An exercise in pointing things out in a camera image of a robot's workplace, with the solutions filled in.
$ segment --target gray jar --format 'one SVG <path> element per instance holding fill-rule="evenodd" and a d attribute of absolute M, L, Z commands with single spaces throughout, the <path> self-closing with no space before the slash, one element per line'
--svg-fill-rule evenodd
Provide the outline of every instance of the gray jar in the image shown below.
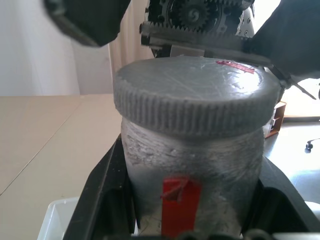
<path fill-rule="evenodd" d="M 139 233 L 161 233 L 163 181 L 187 176 L 202 186 L 194 231 L 239 236 L 278 80 L 245 64 L 180 56 L 129 64 L 113 85 Z"/>

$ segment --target white container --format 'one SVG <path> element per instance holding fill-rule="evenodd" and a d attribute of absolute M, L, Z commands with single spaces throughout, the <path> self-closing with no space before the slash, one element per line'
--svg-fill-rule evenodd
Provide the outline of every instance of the white container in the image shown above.
<path fill-rule="evenodd" d="M 50 203 L 37 240 L 62 240 L 78 200 L 73 197 Z"/>

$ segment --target beige table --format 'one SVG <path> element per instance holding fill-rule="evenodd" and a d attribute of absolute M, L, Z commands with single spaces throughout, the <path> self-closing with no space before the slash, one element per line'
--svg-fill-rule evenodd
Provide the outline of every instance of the beige table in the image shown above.
<path fill-rule="evenodd" d="M 120 133 L 113 96 L 0 97 L 0 239 L 36 240 Z"/>

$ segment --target red tape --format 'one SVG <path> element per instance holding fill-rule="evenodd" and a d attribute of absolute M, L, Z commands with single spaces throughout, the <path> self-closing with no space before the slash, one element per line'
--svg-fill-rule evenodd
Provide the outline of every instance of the red tape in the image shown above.
<path fill-rule="evenodd" d="M 175 238 L 194 229 L 201 185 L 188 177 L 163 181 L 161 234 Z"/>
<path fill-rule="evenodd" d="M 250 68 L 247 66 L 243 66 L 237 62 L 231 62 L 231 61 L 216 61 L 217 64 L 221 64 L 221 65 L 228 65 L 230 67 L 239 69 L 244 71 L 245 73 L 251 73 L 254 74 L 255 73 L 255 69 L 254 68 Z"/>

